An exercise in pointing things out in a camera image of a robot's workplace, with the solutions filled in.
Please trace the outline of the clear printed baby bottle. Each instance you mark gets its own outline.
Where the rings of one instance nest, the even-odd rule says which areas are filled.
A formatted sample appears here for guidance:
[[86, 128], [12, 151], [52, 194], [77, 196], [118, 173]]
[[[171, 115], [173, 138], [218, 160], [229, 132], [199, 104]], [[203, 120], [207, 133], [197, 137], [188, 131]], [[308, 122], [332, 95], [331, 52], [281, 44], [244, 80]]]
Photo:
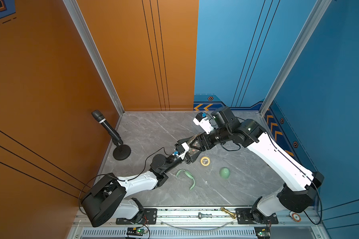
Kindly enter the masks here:
[[202, 145], [200, 143], [200, 139], [199, 139], [200, 134], [196, 134], [192, 137], [188, 137], [183, 139], [184, 142], [187, 143], [187, 145], [189, 146], [189, 151], [188, 154], [190, 156], [199, 154], [202, 152]]

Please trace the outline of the yellow bottle nipple collar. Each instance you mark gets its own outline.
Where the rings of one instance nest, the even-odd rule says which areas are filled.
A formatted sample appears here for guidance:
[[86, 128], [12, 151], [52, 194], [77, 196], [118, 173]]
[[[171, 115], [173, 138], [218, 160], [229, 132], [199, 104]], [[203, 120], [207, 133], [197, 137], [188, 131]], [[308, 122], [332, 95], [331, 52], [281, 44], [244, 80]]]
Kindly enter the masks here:
[[209, 165], [210, 165], [211, 160], [210, 160], [210, 158], [209, 158], [209, 157], [207, 157], [207, 156], [203, 156], [203, 157], [200, 159], [200, 163], [201, 163], [201, 165], [202, 165], [202, 166], [207, 167], [207, 166], [209, 166]]

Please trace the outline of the green dome bottle cap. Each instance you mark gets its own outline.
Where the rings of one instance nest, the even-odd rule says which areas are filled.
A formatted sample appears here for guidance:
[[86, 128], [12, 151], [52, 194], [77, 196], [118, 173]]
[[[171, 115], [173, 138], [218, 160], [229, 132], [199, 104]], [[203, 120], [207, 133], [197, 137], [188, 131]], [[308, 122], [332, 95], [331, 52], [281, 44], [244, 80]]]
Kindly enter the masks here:
[[227, 167], [223, 167], [219, 171], [219, 176], [222, 179], [228, 179], [230, 177], [230, 170]]

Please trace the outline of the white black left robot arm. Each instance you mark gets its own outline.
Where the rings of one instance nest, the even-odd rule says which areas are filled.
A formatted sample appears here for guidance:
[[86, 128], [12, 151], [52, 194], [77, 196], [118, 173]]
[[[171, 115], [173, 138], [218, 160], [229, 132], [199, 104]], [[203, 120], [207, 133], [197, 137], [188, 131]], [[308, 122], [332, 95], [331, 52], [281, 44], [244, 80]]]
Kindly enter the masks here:
[[141, 224], [144, 207], [136, 198], [129, 196], [161, 187], [168, 179], [167, 173], [184, 160], [191, 162], [191, 154], [196, 153], [187, 142], [176, 144], [176, 150], [169, 156], [156, 154], [150, 169], [139, 175], [117, 178], [113, 173], [103, 177], [81, 199], [83, 207], [93, 227], [105, 224], [111, 218], [126, 219], [132, 224]]

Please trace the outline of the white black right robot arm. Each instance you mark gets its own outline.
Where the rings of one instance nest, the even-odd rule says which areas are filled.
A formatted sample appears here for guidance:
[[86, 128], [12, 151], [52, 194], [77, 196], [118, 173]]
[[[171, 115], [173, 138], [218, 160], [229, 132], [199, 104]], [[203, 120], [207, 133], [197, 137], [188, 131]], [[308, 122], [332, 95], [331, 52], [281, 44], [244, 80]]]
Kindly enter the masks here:
[[221, 107], [211, 115], [204, 112], [197, 114], [193, 122], [203, 132], [180, 140], [177, 147], [178, 154], [188, 163], [197, 159], [201, 152], [231, 141], [259, 156], [284, 181], [278, 191], [255, 201], [249, 213], [254, 222], [262, 224], [268, 217], [283, 210], [305, 212], [315, 199], [320, 198], [318, 189], [323, 183], [323, 174], [299, 164], [257, 121], [240, 121], [229, 107]]

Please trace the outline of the silver chess piece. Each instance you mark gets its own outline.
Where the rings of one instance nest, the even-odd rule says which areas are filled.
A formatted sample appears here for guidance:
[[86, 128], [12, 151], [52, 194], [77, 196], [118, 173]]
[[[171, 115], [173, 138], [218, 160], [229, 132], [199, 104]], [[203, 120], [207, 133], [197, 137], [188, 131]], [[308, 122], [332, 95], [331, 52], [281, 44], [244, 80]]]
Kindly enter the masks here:
[[212, 218], [212, 214], [205, 214], [205, 213], [201, 213], [199, 212], [198, 213], [198, 218], [201, 220], [201, 219], [204, 219], [204, 218]]

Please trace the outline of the black microphone on stand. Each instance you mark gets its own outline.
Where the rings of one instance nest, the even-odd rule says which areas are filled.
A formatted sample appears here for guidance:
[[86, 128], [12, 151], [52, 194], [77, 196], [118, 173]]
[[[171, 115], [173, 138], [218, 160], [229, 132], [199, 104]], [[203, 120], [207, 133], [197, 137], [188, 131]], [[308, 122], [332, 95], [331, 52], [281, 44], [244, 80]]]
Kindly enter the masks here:
[[128, 145], [124, 144], [121, 139], [121, 136], [109, 124], [109, 122], [99, 110], [95, 110], [91, 114], [93, 118], [97, 120], [106, 129], [112, 139], [113, 144], [116, 146], [113, 150], [113, 158], [118, 161], [127, 159], [131, 154], [131, 148]]

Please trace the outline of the gold chess piece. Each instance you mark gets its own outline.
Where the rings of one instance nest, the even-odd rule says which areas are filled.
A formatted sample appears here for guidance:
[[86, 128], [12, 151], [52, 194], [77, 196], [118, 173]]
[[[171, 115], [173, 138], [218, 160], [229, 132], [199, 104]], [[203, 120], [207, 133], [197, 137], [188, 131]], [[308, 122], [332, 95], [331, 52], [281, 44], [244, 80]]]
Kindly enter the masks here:
[[227, 209], [224, 208], [224, 207], [221, 207], [220, 210], [221, 210], [222, 212], [224, 212], [224, 213], [230, 215], [233, 219], [236, 219], [236, 217], [237, 217], [237, 214], [236, 214], [236, 213], [233, 213], [233, 212], [227, 210]]

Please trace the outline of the left green circuit board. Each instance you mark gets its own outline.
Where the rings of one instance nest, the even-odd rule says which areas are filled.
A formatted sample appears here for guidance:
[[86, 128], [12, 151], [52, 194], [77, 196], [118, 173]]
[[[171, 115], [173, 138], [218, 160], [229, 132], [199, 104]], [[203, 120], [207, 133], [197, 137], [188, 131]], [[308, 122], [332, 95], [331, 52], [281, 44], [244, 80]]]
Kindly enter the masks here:
[[132, 239], [141, 239], [143, 236], [146, 235], [144, 228], [132, 228], [128, 227], [126, 231], [126, 237]]

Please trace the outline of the green circuit board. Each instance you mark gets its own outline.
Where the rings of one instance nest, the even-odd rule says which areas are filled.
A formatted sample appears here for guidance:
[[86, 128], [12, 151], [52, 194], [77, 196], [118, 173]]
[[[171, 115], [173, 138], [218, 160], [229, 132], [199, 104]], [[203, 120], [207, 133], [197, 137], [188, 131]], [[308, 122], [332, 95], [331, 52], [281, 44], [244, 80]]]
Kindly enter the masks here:
[[254, 230], [258, 239], [270, 239], [271, 237], [271, 233], [267, 228], [255, 227]]
[[126, 231], [126, 237], [132, 239], [141, 239], [143, 236], [146, 235], [144, 228], [132, 228], [128, 227]]

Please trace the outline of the right green circuit board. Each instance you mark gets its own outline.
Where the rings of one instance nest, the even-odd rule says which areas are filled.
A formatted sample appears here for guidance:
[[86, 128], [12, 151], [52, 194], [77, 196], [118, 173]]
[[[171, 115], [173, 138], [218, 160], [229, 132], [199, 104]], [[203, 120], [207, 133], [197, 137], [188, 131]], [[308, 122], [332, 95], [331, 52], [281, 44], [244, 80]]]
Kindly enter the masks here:
[[270, 239], [271, 237], [271, 233], [267, 228], [255, 227], [254, 230], [258, 239]]

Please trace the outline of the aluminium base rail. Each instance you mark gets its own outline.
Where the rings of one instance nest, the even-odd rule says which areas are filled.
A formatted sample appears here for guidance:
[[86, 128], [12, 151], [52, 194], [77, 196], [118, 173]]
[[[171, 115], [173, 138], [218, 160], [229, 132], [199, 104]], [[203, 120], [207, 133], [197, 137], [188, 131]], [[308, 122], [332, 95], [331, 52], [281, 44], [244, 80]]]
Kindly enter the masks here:
[[[111, 218], [99, 227], [92, 227], [89, 219], [81, 212], [77, 213], [68, 234], [69, 239], [131, 239], [126, 237], [128, 227], [144, 228], [146, 235], [142, 239], [258, 239], [255, 227], [269, 229], [271, 239], [328, 239], [328, 231], [323, 224], [317, 225], [318, 214], [312, 207], [299, 214], [302, 221], [294, 222], [290, 211], [278, 212], [257, 224], [248, 216], [249, 208], [244, 206], [226, 207], [236, 213], [236, 219], [222, 212], [219, 206], [170, 207], [154, 206], [145, 208], [145, 218], [141, 224], [132, 224], [128, 220]], [[199, 219], [198, 213], [212, 214], [212, 218]], [[228, 222], [231, 225], [219, 231], [182, 231], [161, 221], [179, 227], [218, 227]]]

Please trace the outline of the clear tube on rail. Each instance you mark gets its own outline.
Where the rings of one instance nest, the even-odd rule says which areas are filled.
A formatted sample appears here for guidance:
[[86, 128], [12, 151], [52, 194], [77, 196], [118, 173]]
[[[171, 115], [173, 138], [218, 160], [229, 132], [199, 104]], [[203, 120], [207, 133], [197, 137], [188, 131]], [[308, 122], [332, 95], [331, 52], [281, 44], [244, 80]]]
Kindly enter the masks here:
[[218, 227], [179, 227], [179, 226], [174, 226], [174, 225], [171, 225], [169, 223], [166, 223], [166, 222], [163, 222], [161, 221], [161, 225], [166, 225], [168, 227], [171, 227], [171, 228], [174, 228], [174, 229], [177, 229], [177, 230], [182, 230], [182, 231], [219, 231], [225, 227], [227, 227], [228, 225], [231, 225], [233, 222], [228, 222], [228, 223], [225, 223], [221, 226], [218, 226]]

